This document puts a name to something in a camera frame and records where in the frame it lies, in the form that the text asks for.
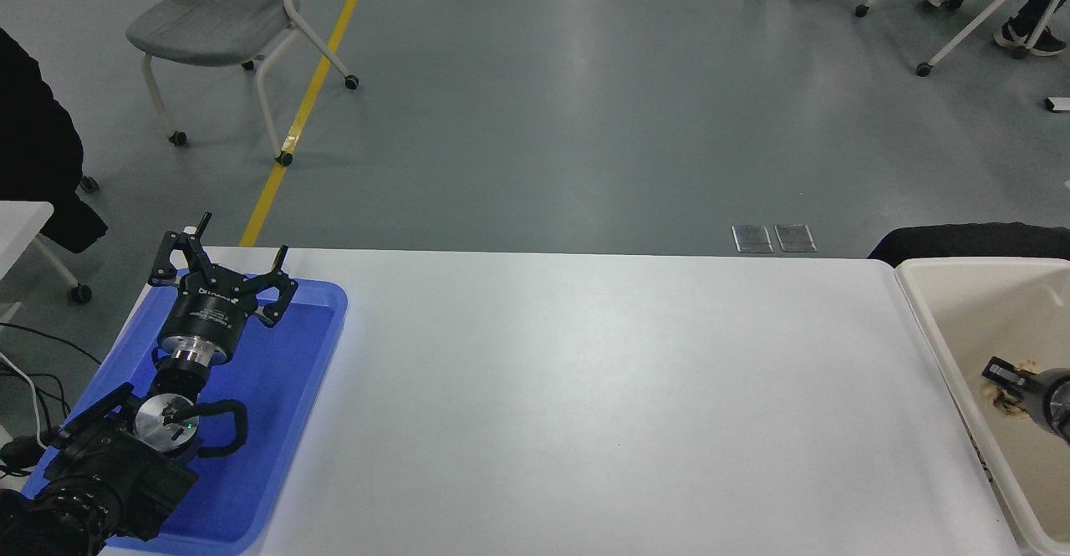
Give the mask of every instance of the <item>robotic arm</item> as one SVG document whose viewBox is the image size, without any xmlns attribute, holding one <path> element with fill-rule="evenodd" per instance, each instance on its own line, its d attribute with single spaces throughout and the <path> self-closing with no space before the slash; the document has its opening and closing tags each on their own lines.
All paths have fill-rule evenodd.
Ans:
<svg viewBox="0 0 1070 556">
<path fill-rule="evenodd" d="M 275 326 L 297 282 L 281 269 L 287 247 L 258 277 L 212 263 L 200 244 L 210 218 L 204 214 L 192 235 L 166 232 L 156 254 L 149 284 L 174 285 L 178 297 L 156 339 L 156 374 L 148 393 L 135 396 L 125 382 L 62 429 L 44 431 L 42 441 L 59 450 L 45 469 L 49 483 L 33 499 L 0 491 L 0 554 L 85 556 L 98 553 L 112 536 L 153 539 L 197 481 L 187 464 L 229 455 L 244 445 L 245 404 L 203 403 L 198 397 L 211 369 L 233 357 L 249 316 Z M 172 251 L 182 251 L 188 263 L 182 278 L 171 266 Z M 260 306 L 257 294 L 271 287 L 278 299 Z M 201 445 L 201 418 L 225 414 L 233 416 L 233 441 Z M 0 450 L 11 466 L 33 465 L 42 454 L 34 437 Z"/>
<path fill-rule="evenodd" d="M 981 376 L 1021 402 L 1041 429 L 1070 443 L 1070 370 L 1058 368 L 1036 374 L 1002 358 L 991 358 Z"/>
</svg>

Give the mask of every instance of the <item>chair caster wheel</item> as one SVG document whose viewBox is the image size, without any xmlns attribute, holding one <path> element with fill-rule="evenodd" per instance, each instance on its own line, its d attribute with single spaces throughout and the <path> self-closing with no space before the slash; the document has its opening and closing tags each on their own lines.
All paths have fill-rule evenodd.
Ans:
<svg viewBox="0 0 1070 556">
<path fill-rule="evenodd" d="M 82 175 L 81 180 L 78 180 L 78 187 L 85 194 L 94 194 L 94 191 L 101 189 L 101 184 L 96 183 L 96 180 L 91 179 L 89 175 Z"/>
<path fill-rule="evenodd" d="M 67 299 L 75 302 L 78 305 L 89 304 L 90 299 L 93 297 L 93 290 L 86 284 L 73 285 L 70 292 L 67 292 Z"/>
</svg>

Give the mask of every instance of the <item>silver flange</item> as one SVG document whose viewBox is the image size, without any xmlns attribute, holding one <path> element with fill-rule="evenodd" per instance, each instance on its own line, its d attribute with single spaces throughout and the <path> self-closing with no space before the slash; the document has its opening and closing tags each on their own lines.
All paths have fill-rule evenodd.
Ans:
<svg viewBox="0 0 1070 556">
<path fill-rule="evenodd" d="M 179 408 L 193 406 L 186 397 L 175 393 L 164 393 L 146 400 L 137 414 L 134 415 L 134 434 L 142 443 L 159 452 L 174 450 L 194 438 L 200 417 L 193 416 L 179 422 L 165 422 Z"/>
</svg>

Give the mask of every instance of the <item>white cable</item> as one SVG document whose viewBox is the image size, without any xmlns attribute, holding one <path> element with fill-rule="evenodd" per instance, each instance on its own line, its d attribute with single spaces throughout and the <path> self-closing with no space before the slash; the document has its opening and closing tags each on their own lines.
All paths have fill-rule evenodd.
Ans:
<svg viewBox="0 0 1070 556">
<path fill-rule="evenodd" d="M 41 446 L 41 449 L 48 449 L 48 446 L 41 442 L 41 411 L 37 408 L 37 388 L 33 385 L 33 381 L 30 380 L 30 376 L 27 376 L 22 370 L 18 369 L 18 366 L 13 365 L 11 360 L 7 359 L 7 355 L 4 355 L 3 351 L 0 351 L 0 360 L 3 360 L 5 365 L 11 366 L 11 369 L 15 370 L 15 374 L 19 374 L 19 376 L 22 376 L 22 381 L 27 381 L 28 384 L 30 384 L 30 403 L 33 404 L 33 421 L 37 423 L 37 434 L 35 434 L 33 438 L 37 442 L 37 445 Z"/>
</svg>

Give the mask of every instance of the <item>black cable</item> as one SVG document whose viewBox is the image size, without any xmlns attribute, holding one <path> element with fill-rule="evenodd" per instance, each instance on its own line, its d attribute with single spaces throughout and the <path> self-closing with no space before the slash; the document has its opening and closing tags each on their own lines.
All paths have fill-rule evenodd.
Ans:
<svg viewBox="0 0 1070 556">
<path fill-rule="evenodd" d="M 96 362 L 96 366 L 101 366 L 101 360 L 98 360 L 98 358 L 93 357 L 91 353 L 89 353 L 86 350 L 82 350 L 82 348 L 80 346 L 75 345 L 75 343 L 70 342 L 70 340 L 67 339 L 60 339 L 58 336 L 48 335 L 46 331 L 36 330 L 36 328 L 19 326 L 19 324 L 11 324 L 10 321 L 0 321 L 0 327 L 15 328 L 15 330 L 29 331 L 29 334 L 31 335 L 43 336 L 45 339 L 59 340 L 59 342 L 64 343 L 64 345 L 67 345 L 70 348 L 75 348 L 76 351 L 79 351 L 79 353 L 81 355 L 85 355 L 87 358 L 91 358 L 91 360 Z"/>
<path fill-rule="evenodd" d="M 37 396 L 37 403 L 41 404 L 41 412 L 45 415 L 46 429 L 52 428 L 52 416 L 48 414 L 48 404 L 45 403 L 45 397 L 41 395 L 41 389 L 37 389 L 36 385 L 33 387 L 33 395 Z"/>
<path fill-rule="evenodd" d="M 67 401 L 66 401 L 66 391 L 64 391 L 64 389 L 63 389 L 63 382 L 61 382 L 59 380 L 59 377 L 56 376 L 56 374 L 49 374 L 49 373 L 46 373 L 46 372 L 34 372 L 34 373 L 27 374 L 27 376 L 30 376 L 30 377 L 45 376 L 45 377 L 50 377 L 52 381 L 55 381 L 57 387 L 60 389 L 60 395 L 58 397 L 51 395 L 48 391 L 45 391 L 45 389 L 42 389 L 40 387 L 37 389 L 39 389 L 39 391 L 43 392 L 45 395 L 45 397 L 50 397 L 51 399 L 57 400 L 61 404 L 61 406 L 63 407 L 63 418 L 66 418 L 66 416 L 71 415 L 71 404 L 67 403 Z"/>
<path fill-rule="evenodd" d="M 37 374 L 27 374 L 27 376 L 30 376 L 30 377 L 33 377 L 33 376 L 52 376 L 52 374 L 37 373 Z M 22 376 L 19 376 L 19 374 L 12 374 L 12 373 L 9 373 L 9 372 L 3 372 L 3 370 L 0 370 L 0 377 L 15 377 L 18 381 L 26 382 L 26 380 Z M 48 399 L 57 400 L 57 402 L 59 402 L 60 407 L 63 411 L 63 418 L 66 418 L 66 416 L 71 415 L 71 404 L 67 403 L 67 401 L 66 401 L 66 396 L 64 395 L 64 391 L 63 391 L 63 385 L 60 385 L 60 395 L 59 396 L 56 396 L 54 393 L 50 393 L 50 392 L 46 391 L 46 389 L 42 389 L 41 387 L 37 387 L 36 382 L 34 382 L 33 385 L 34 385 L 33 388 L 36 389 L 39 396 L 48 397 Z"/>
</svg>

